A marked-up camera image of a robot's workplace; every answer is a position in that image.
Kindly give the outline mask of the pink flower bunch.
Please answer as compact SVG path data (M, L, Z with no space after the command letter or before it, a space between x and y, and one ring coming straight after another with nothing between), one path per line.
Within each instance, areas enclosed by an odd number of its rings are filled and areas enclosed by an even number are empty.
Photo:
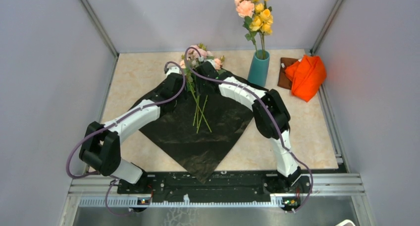
M221 72L225 57L216 57L211 51L207 50L206 45L199 43L191 45L187 53L182 54L181 61L179 62L179 65L182 69L184 69L186 74L186 89L191 94L191 97L196 104L193 126L196 128L197 133L200 131L202 122L206 124L208 131L212 132L212 129L204 115L204 110L209 98L209 96L204 93L204 80L198 78L191 72L191 70L198 72L198 66L203 64L205 61L209 61L217 72Z

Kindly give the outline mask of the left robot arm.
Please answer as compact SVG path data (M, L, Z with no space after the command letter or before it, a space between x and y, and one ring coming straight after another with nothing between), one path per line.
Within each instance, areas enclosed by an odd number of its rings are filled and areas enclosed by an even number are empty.
M185 82L181 74L171 73L128 112L103 124L96 121L89 124L79 159L103 176L128 182L136 193L145 192L149 186L147 174L122 158L121 144L147 124L172 112Z

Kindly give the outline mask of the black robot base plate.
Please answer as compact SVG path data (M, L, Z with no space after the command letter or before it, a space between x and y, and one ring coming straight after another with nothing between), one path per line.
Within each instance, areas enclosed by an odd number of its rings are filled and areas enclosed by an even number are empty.
M154 203L182 202L185 195L191 203L259 203L274 193L302 199L310 186L310 178L302 175L288 187L274 170L215 171L204 183L187 172L151 172L142 186L121 180L117 193L151 194Z

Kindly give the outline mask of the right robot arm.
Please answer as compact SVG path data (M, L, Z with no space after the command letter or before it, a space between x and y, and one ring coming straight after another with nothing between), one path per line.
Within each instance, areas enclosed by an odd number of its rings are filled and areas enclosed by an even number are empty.
M292 152L291 116L280 94L274 89L250 83L230 71L218 73L210 61L203 62L192 72L204 80L199 87L205 91L235 100L252 111L257 130L273 145L279 187L284 192L297 188L302 170Z

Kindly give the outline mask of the black wrapping paper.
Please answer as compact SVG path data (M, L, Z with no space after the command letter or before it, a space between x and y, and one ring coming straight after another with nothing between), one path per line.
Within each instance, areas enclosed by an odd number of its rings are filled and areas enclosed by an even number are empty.
M250 108L213 86L196 98L184 92L163 110L124 142L123 156L151 171L184 169L200 183L207 182L254 117Z

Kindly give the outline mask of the yellow flower bunch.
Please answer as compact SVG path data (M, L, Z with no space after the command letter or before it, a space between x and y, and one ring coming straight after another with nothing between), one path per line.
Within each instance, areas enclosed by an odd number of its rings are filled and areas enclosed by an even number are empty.
M272 34L273 16L272 8L268 6L269 0L251 0L254 4L254 14L249 25L251 41L258 51L257 58L267 59L265 52L265 36Z

